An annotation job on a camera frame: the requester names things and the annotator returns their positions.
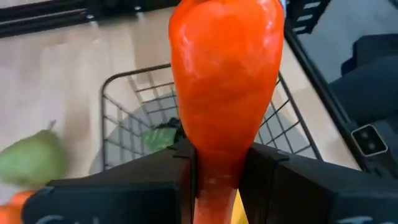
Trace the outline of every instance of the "green pear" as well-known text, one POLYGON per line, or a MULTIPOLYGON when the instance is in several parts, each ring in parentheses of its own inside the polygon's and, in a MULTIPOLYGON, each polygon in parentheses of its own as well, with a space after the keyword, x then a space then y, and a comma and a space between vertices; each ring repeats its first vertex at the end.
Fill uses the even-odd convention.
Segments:
POLYGON ((58 136, 41 130, 0 152, 0 180, 22 187, 42 187, 53 179, 64 178, 68 155, 58 136))

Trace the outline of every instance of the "wire basket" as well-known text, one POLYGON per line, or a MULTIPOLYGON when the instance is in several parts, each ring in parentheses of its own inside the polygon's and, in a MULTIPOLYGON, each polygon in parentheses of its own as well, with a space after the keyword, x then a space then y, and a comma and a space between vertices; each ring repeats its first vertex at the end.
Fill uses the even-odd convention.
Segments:
MULTIPOLYGON (((153 153, 143 133, 179 117, 170 64, 111 76, 101 89, 101 115, 103 170, 153 153)), ((254 141, 321 159, 282 75, 254 141)))

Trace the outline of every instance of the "shopping basket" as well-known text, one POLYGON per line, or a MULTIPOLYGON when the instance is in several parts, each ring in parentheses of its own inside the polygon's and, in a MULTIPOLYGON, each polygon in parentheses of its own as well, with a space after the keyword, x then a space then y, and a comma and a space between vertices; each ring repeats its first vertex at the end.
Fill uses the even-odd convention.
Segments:
MULTIPOLYGON (((170 64, 108 78, 101 89, 102 170, 153 153, 143 134, 178 117, 170 64)), ((255 142, 321 159, 281 74, 255 142)))

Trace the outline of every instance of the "beige floor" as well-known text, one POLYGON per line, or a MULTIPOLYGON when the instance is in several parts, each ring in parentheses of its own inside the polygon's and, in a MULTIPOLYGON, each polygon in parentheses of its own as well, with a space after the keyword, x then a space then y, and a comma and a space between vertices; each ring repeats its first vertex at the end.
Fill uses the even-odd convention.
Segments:
MULTIPOLYGON (((84 24, 0 39, 0 149, 56 119, 55 130, 73 161, 69 176, 87 175, 100 148, 101 85, 114 73, 170 61, 167 24, 172 10, 99 27, 84 24)), ((281 72, 324 160, 357 169, 287 45, 281 72)), ((129 110, 139 106, 127 82, 108 91, 129 110)), ((17 190, 0 184, 0 204, 17 190)))

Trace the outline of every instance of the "bell pepper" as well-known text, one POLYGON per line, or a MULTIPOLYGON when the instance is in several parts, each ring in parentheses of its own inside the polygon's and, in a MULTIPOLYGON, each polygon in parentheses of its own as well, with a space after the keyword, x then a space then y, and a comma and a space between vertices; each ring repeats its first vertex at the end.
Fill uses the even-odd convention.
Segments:
POLYGON ((180 118, 197 149, 194 223, 230 223, 246 153, 275 88, 279 0, 182 0, 170 18, 180 118))

